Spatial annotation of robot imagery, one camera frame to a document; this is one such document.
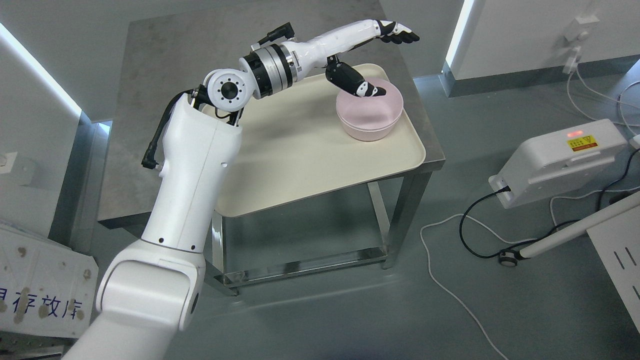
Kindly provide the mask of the white humanoid robot arm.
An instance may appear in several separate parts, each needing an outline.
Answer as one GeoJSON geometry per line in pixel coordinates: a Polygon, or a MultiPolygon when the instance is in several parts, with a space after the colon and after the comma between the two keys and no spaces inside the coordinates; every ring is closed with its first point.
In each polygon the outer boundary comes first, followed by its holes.
{"type": "Polygon", "coordinates": [[[260,85],[290,88],[328,55],[314,39],[255,44],[238,69],[210,71],[192,95],[170,108],[163,138],[162,182],[140,239],[118,253],[96,294],[98,317],[64,360],[161,360],[176,333],[189,325],[205,279],[207,227],[219,191],[238,154],[242,128],[199,110],[238,113],[250,98],[267,96],[260,85]]]}

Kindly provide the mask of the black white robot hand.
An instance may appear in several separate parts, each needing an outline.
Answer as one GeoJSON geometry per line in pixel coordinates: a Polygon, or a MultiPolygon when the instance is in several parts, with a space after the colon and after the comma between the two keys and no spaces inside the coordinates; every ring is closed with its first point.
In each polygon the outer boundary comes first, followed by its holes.
{"type": "Polygon", "coordinates": [[[420,36],[402,23],[390,20],[365,19],[348,23],[311,39],[314,66],[325,68],[327,80],[341,91],[359,98],[381,97],[387,91],[365,80],[363,75],[338,55],[359,48],[375,39],[384,43],[411,44],[420,36]]]}

